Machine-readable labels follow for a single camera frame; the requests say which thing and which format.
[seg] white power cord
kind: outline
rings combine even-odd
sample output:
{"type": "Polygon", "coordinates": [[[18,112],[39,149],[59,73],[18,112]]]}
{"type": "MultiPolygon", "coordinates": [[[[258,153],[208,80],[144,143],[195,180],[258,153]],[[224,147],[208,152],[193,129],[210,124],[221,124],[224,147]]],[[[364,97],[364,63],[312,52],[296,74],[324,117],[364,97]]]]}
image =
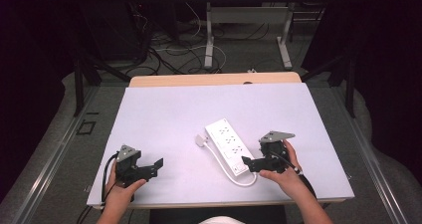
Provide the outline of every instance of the white power cord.
{"type": "Polygon", "coordinates": [[[235,179],[232,178],[232,176],[230,176],[230,174],[227,172],[226,168],[224,168],[223,163],[221,163],[220,158],[218,158],[218,156],[217,156],[217,154],[215,154],[214,150],[208,145],[208,138],[204,138],[200,134],[198,134],[195,137],[195,142],[198,146],[200,146],[200,147],[206,146],[211,151],[211,153],[214,155],[215,159],[217,159],[218,164],[220,164],[221,169],[223,169],[224,173],[226,173],[226,176],[236,185],[248,187],[248,186],[252,186],[257,181],[258,175],[256,173],[252,173],[254,175],[254,180],[252,180],[249,183],[240,183],[240,182],[236,181],[235,179]]]}

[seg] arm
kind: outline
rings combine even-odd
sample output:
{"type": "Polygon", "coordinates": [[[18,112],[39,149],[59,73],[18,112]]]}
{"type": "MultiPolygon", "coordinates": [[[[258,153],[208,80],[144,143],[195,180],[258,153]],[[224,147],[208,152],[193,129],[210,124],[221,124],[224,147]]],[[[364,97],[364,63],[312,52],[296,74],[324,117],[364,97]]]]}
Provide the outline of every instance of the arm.
{"type": "Polygon", "coordinates": [[[105,210],[97,223],[118,223],[130,203],[131,196],[145,183],[146,181],[144,179],[140,179],[126,188],[115,185],[114,162],[111,167],[108,183],[105,186],[105,191],[108,193],[105,200],[105,210]]]}
{"type": "MultiPolygon", "coordinates": [[[[302,170],[292,145],[286,140],[284,140],[284,144],[289,151],[291,163],[298,169],[302,170]]],[[[282,188],[282,190],[298,204],[305,223],[332,223],[328,215],[320,207],[317,200],[313,197],[291,167],[283,173],[261,170],[260,175],[279,184],[280,188],[282,188]]]]}

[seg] white tabletop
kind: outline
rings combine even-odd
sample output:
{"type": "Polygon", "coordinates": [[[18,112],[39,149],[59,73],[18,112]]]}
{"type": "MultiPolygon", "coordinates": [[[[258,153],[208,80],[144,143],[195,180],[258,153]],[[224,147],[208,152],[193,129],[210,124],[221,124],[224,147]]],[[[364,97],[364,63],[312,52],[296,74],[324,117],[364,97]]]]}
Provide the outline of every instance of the white tabletop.
{"type": "MultiPolygon", "coordinates": [[[[306,84],[127,88],[88,205],[101,202],[106,161],[123,144],[140,149],[138,166],[164,158],[130,204],[134,208],[262,205],[291,202],[264,178],[251,187],[233,184],[212,153],[195,144],[205,126],[226,118],[255,158],[258,139],[270,130],[291,132],[305,176],[320,201],[354,197],[306,84]]],[[[242,174],[238,181],[249,182],[242,174]]]]}

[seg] power outlet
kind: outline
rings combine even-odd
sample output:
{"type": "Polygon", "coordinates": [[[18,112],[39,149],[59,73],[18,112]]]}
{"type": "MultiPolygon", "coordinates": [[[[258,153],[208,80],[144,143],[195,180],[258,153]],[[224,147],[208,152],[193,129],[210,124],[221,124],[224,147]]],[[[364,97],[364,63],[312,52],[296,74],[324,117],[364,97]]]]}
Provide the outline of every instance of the power outlet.
{"type": "Polygon", "coordinates": [[[205,126],[205,129],[235,176],[249,170],[242,156],[254,157],[225,118],[205,126]]]}

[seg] table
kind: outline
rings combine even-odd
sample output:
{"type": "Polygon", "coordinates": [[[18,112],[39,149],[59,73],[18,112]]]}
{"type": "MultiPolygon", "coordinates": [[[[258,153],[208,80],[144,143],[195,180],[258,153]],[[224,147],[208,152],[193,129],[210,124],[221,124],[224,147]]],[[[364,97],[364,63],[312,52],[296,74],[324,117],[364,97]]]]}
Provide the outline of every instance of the table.
{"type": "Polygon", "coordinates": [[[286,40],[292,23],[294,3],[287,7],[212,7],[207,3],[207,47],[205,51],[204,68],[212,67],[214,37],[212,23],[276,23],[284,24],[282,36],[277,37],[284,68],[291,70],[292,63],[286,48],[286,40]]]}
{"type": "MultiPolygon", "coordinates": [[[[255,158],[262,156],[258,139],[269,130],[294,133],[291,143],[318,200],[354,197],[308,87],[296,73],[216,74],[132,79],[87,204],[100,206],[104,166],[123,144],[141,150],[138,166],[164,158],[158,177],[135,193],[131,208],[292,202],[277,184],[264,178],[250,187],[233,184],[211,152],[195,144],[195,135],[205,133],[205,125],[223,117],[255,158]]],[[[251,178],[248,172],[238,181],[251,178]]]]}

